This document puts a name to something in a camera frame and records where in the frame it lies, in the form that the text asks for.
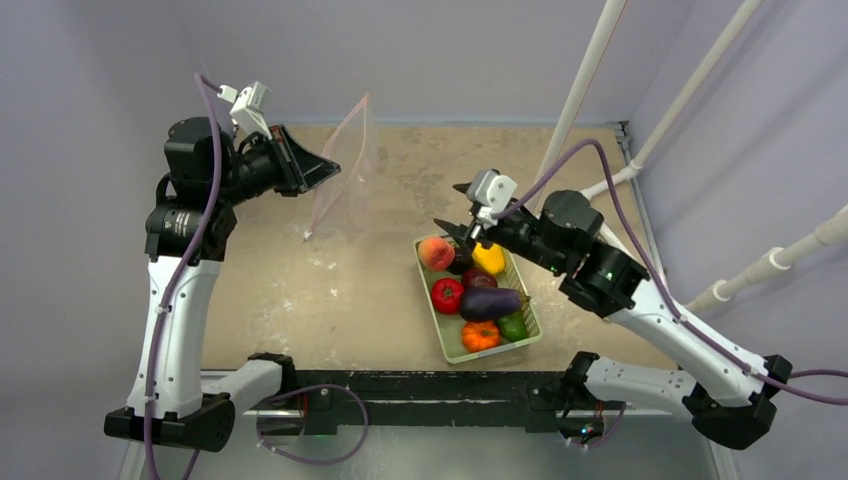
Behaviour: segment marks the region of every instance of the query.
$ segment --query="white bracket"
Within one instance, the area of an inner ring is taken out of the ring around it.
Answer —
[[[271,130],[265,123],[262,103],[271,93],[271,90],[259,82],[253,82],[244,87],[241,92],[229,85],[221,85],[218,98],[233,104],[230,109],[230,117],[239,128],[251,133],[261,133],[266,138],[271,138]]]
[[[484,170],[477,174],[465,196],[481,205],[477,211],[477,220],[483,224],[483,228],[498,224],[492,215],[506,209],[517,186],[515,180],[494,170]]]

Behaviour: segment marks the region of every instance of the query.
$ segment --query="yellow bell pepper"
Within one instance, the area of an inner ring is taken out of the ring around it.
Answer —
[[[479,243],[471,252],[471,258],[478,267],[482,268],[489,275],[495,276],[504,271],[506,268],[506,260],[503,256],[503,249],[499,245],[492,245],[492,248],[486,250]]]

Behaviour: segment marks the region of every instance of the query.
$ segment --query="orange tomato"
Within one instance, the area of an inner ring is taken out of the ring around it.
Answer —
[[[495,322],[468,322],[462,327],[462,345],[471,353],[480,352],[501,344],[501,334]]]

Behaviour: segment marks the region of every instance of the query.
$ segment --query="red tomato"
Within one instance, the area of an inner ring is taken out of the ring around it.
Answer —
[[[459,297],[464,290],[462,284],[452,278],[437,280],[430,290],[433,308],[445,315],[456,315],[459,313]]]

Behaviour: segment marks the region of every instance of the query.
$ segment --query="bell pepper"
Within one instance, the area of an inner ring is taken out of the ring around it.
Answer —
[[[433,309],[445,315],[456,315],[459,313],[459,297],[464,290],[462,284],[452,278],[436,280],[430,290]]]
[[[471,323],[462,327],[462,346],[471,353],[488,350],[501,344],[498,326],[495,322]]]
[[[504,271],[506,268],[506,260],[504,260],[503,249],[499,245],[492,245],[492,248],[486,249],[481,244],[474,247],[471,253],[471,258],[478,267],[485,270],[489,275],[495,276]]]
[[[530,336],[527,325],[524,324],[524,314],[521,311],[510,313],[497,321],[501,336],[510,342],[524,340]]]

